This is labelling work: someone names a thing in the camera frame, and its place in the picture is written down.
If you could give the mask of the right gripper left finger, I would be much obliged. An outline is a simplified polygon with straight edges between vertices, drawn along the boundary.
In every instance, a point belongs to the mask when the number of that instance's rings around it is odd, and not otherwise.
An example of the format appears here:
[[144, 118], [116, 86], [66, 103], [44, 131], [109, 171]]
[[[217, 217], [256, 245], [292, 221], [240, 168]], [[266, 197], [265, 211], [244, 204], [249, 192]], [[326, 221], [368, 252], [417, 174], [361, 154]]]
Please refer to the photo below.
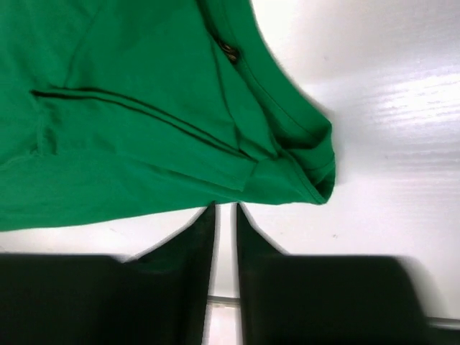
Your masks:
[[216, 233], [208, 206], [136, 259], [3, 254], [3, 344], [200, 344]]

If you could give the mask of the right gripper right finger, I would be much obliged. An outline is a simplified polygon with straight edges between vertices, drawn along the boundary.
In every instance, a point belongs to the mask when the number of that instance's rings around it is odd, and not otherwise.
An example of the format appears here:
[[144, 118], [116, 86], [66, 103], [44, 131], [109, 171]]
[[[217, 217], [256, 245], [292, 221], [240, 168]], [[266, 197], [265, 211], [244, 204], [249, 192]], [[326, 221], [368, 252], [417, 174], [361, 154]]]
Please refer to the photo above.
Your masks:
[[280, 251], [236, 208], [245, 344], [431, 344], [401, 262], [385, 256]]

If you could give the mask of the green t shirt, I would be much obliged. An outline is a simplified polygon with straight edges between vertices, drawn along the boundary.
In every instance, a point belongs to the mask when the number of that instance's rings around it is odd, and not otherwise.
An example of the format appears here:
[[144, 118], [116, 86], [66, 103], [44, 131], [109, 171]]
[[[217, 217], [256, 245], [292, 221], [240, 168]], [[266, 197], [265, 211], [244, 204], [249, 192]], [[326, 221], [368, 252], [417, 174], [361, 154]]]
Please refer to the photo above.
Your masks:
[[323, 205], [329, 120], [250, 1], [3, 1], [1, 230]]

